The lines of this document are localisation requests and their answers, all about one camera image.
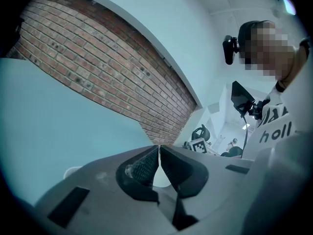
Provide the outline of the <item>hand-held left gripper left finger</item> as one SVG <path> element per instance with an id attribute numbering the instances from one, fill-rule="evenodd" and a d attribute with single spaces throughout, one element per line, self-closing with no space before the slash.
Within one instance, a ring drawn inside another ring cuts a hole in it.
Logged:
<path id="1" fill-rule="evenodd" d="M 90 162 L 48 190 L 36 203 L 42 224 L 53 235 L 170 235 L 176 232 L 157 202 L 138 201 L 116 180 L 147 155 L 158 161 L 158 146 L 146 146 Z"/>

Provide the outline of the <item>black mesh office chair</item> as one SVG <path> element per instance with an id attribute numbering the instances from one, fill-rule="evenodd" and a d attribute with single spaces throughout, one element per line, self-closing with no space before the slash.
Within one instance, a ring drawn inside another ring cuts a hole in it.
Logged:
<path id="1" fill-rule="evenodd" d="M 191 140 L 196 140 L 199 138 L 203 138 L 204 141 L 208 141 L 211 137 L 210 131 L 205 127 L 205 125 L 201 125 L 201 127 L 197 128 L 192 132 Z"/>
<path id="2" fill-rule="evenodd" d="M 221 157 L 236 157 L 236 156 L 241 157 L 242 154 L 243 154 L 243 150 L 238 146 L 234 146 L 230 148 L 228 151 L 222 153 Z"/>

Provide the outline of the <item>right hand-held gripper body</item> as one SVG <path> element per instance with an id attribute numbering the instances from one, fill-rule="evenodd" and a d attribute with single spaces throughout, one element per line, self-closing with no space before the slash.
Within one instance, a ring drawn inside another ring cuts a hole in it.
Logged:
<path id="1" fill-rule="evenodd" d="M 182 146 L 184 149 L 192 150 L 198 153 L 207 153 L 206 142 L 204 138 L 198 138 L 192 141 L 186 141 Z"/>

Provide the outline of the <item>person's white printed t-shirt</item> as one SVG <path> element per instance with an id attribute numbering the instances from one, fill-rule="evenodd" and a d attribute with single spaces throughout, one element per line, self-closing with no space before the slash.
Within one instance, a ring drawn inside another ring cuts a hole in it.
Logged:
<path id="1" fill-rule="evenodd" d="M 248 138 L 242 158 L 255 160 L 258 153 L 296 134 L 313 131 L 313 92 L 307 86 L 274 86 L 265 98 L 262 116 Z"/>

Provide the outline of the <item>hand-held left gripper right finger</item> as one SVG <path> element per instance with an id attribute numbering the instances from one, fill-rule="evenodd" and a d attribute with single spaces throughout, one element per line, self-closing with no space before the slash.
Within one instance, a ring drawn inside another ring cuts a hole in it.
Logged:
<path id="1" fill-rule="evenodd" d="M 164 145 L 160 165 L 169 181 L 160 189 L 160 235 L 243 235 L 239 191 L 251 161 Z"/>

